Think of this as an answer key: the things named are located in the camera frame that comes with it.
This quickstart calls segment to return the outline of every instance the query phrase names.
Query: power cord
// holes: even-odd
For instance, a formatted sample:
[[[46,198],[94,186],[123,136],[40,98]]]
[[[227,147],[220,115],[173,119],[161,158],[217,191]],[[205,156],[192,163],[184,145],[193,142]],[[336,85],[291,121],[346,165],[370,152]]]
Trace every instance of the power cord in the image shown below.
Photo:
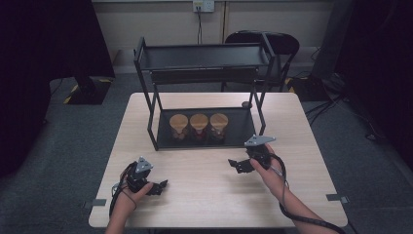
[[[319,55],[320,50],[321,50],[321,47],[317,47],[317,49],[311,54],[311,59],[313,61],[317,60],[317,56]]]
[[[136,162],[133,162],[133,163],[129,164],[129,165],[125,168],[125,170],[122,172],[122,174],[121,174],[121,179],[119,180],[119,183],[115,184],[115,185],[112,187],[112,202],[110,203],[109,216],[112,215],[112,212],[113,212],[113,209],[115,208],[116,200],[118,200],[119,194],[120,194],[121,192],[123,192],[123,189],[124,189],[124,188],[123,188],[122,186],[126,184],[125,175],[126,175],[127,172],[130,170],[130,168],[132,168],[135,164],[136,164]]]
[[[324,83],[322,83],[322,86],[324,87],[324,90],[325,90],[325,92],[327,93],[327,89],[326,89]],[[375,129],[374,129],[374,127],[373,127],[373,124],[372,124],[367,118],[365,118],[365,117],[362,116],[362,115],[359,115],[359,114],[355,113],[355,112],[352,111],[352,110],[349,110],[349,109],[344,108],[343,106],[337,104],[337,102],[336,102],[333,98],[331,98],[331,96],[328,96],[328,97],[331,99],[331,101],[335,102],[335,105],[337,105],[338,107],[340,107],[340,109],[342,109],[342,110],[344,110],[344,111],[346,111],[346,112],[348,112],[348,113],[350,113],[350,114],[353,114],[353,115],[355,115],[356,117],[358,117],[358,118],[362,119],[363,121],[365,121],[365,122],[370,126],[370,129],[373,131],[373,134],[374,134],[375,136],[380,137],[380,138],[386,138],[385,136],[382,136],[382,135],[380,135],[379,133],[377,133],[377,132],[375,131]]]
[[[58,88],[60,88],[61,83],[63,83],[63,78],[60,78],[60,82],[59,82],[58,85],[55,87],[55,89],[51,92],[51,96],[55,94],[55,92],[58,90]]]
[[[329,109],[331,109],[331,108],[333,108],[334,106],[338,105],[338,101],[339,101],[340,99],[342,99],[343,97],[344,97],[344,95],[339,95],[339,96],[336,97],[336,98],[332,98],[332,99],[329,100],[328,102],[325,102],[325,103],[323,103],[323,104],[321,104],[321,105],[318,105],[318,106],[314,107],[314,108],[311,109],[311,110],[306,111],[307,119],[308,119],[309,121],[311,120],[310,126],[312,126],[312,125],[314,124],[314,122],[316,121],[316,119],[319,118],[319,116],[320,116],[321,114],[327,112]],[[309,115],[310,115],[312,112],[314,112],[314,111],[316,111],[316,110],[318,110],[318,109],[320,109],[320,108],[322,108],[321,111],[319,111],[316,115],[314,115],[314,116],[312,116],[312,117],[309,117]]]
[[[203,26],[201,24],[201,7],[197,7],[197,15],[198,15],[198,45],[203,44]]]
[[[298,74],[291,76],[291,79],[307,79],[308,76],[311,74],[311,71],[300,71]]]
[[[272,153],[270,153],[270,156],[272,158],[276,159],[280,163],[280,165],[282,166],[282,174],[281,175],[280,175],[280,172],[278,172],[278,170],[273,169],[279,176],[282,177],[282,180],[283,180],[282,203],[280,203],[280,209],[282,211],[282,214],[285,215],[286,217],[289,217],[289,218],[293,219],[293,220],[297,220],[297,221],[301,221],[301,222],[310,223],[310,224],[313,224],[313,225],[325,227],[325,228],[334,230],[335,232],[337,232],[339,234],[346,234],[346,232],[343,229],[341,229],[340,227],[338,227],[338,226],[336,226],[336,225],[334,225],[330,222],[327,222],[327,221],[324,221],[324,220],[319,220],[319,219],[314,219],[314,218],[309,218],[309,217],[304,217],[304,216],[300,216],[300,215],[291,214],[287,210],[287,208],[285,206],[285,200],[284,200],[285,187],[286,186],[288,187],[288,183],[286,181],[285,164],[279,156],[277,156],[275,154],[272,154]]]

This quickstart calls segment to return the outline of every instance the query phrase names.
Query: forearm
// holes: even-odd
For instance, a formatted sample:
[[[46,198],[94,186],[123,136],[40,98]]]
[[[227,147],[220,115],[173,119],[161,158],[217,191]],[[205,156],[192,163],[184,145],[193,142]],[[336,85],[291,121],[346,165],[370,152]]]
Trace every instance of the forearm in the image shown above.
[[[316,213],[311,211],[300,199],[298,199],[286,186],[284,188],[284,192],[282,192],[282,188],[277,189],[276,192],[273,192],[276,198],[280,201],[280,203],[284,206],[284,208],[292,215],[303,216],[307,218],[323,220],[320,216]],[[298,228],[301,234],[306,233],[336,233],[335,231],[317,226],[307,222],[301,222],[297,220],[292,220],[295,226]]]
[[[128,217],[134,210],[134,203],[123,193],[119,194],[117,204],[110,216],[106,234],[120,234],[125,229]]]

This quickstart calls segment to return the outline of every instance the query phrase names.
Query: black tray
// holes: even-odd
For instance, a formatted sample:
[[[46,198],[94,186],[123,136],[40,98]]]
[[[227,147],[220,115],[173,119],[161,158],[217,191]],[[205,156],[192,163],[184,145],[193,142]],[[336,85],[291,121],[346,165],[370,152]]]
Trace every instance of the black tray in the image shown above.
[[[206,131],[206,140],[198,141],[191,137],[191,128],[188,123],[188,136],[183,140],[172,137],[169,119],[175,114],[183,114],[188,120],[194,114],[205,114],[208,118],[213,114],[221,113],[228,117],[225,138],[215,140],[210,137],[210,124]],[[255,135],[255,128],[249,108],[222,107],[222,108],[192,108],[192,109],[164,109],[160,114],[157,144],[159,149],[165,148],[197,148],[197,147],[244,147],[244,143]]]

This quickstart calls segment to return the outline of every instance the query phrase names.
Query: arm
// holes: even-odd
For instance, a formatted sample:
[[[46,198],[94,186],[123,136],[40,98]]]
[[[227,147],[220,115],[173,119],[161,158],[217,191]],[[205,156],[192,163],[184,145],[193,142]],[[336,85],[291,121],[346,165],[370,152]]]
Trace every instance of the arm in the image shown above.
[[[274,150],[267,144],[267,148],[270,153],[274,153]],[[271,168],[265,170],[254,159],[250,160],[252,167],[261,175],[265,185],[270,189],[271,193],[282,203],[282,205],[293,215],[300,215],[304,217],[314,218],[322,220],[317,214],[311,211],[304,203],[300,201],[287,186],[284,186],[283,178],[276,174]],[[273,167],[281,171],[281,165],[276,159],[272,159],[271,164]],[[324,228],[321,226],[313,225],[311,223],[300,222],[292,220],[294,225],[298,228],[300,233],[336,233],[333,230]]]
[[[151,190],[152,186],[153,183],[147,183],[137,193],[132,193],[127,187],[123,188],[123,192],[119,194],[115,208],[107,224],[106,234],[118,234],[124,231],[125,224],[127,223],[128,217],[134,211],[135,204]]]

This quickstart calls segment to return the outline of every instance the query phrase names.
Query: electrical outlet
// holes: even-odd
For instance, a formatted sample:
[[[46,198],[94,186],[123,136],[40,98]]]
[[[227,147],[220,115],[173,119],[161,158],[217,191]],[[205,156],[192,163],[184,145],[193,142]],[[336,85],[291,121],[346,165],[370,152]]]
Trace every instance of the electrical outlet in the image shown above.
[[[214,1],[197,0],[197,1],[192,1],[192,3],[193,3],[192,4],[193,12],[211,13],[215,10]]]
[[[204,1],[203,12],[213,12],[215,10],[214,1]]]
[[[202,12],[203,11],[203,6],[204,6],[204,1],[203,0],[192,1],[192,11],[193,12]]]

